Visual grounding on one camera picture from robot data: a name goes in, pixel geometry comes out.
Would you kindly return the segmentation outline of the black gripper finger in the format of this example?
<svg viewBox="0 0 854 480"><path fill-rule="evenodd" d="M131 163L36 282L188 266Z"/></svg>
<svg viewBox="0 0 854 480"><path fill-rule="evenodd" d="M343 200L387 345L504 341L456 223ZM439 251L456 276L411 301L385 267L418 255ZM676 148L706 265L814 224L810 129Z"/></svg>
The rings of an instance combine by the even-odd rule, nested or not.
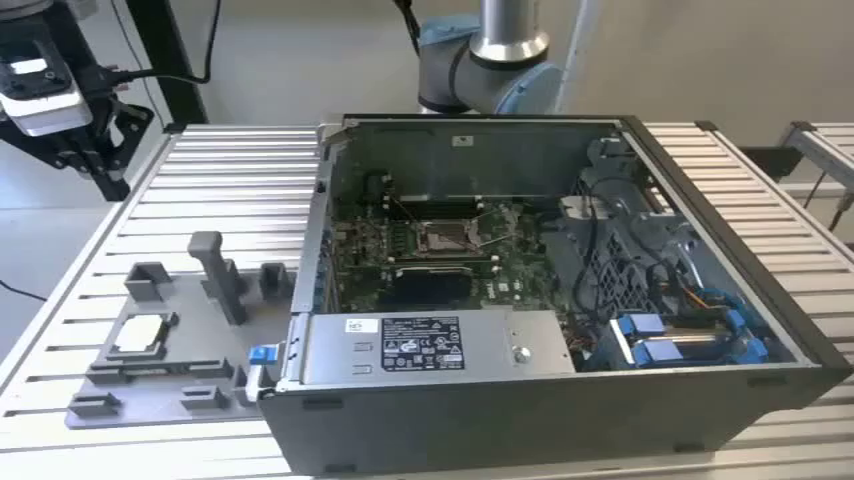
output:
<svg viewBox="0 0 854 480"><path fill-rule="evenodd" d="M56 169L73 168L91 174L87 158L91 143L81 129L72 129L44 136L23 133L11 120L1 122L1 140Z"/></svg>
<svg viewBox="0 0 854 480"><path fill-rule="evenodd" d="M92 154L91 176L109 202L121 202L129 194L124 172L153 121L153 111L117 98L95 100L93 120L88 126Z"/></svg>

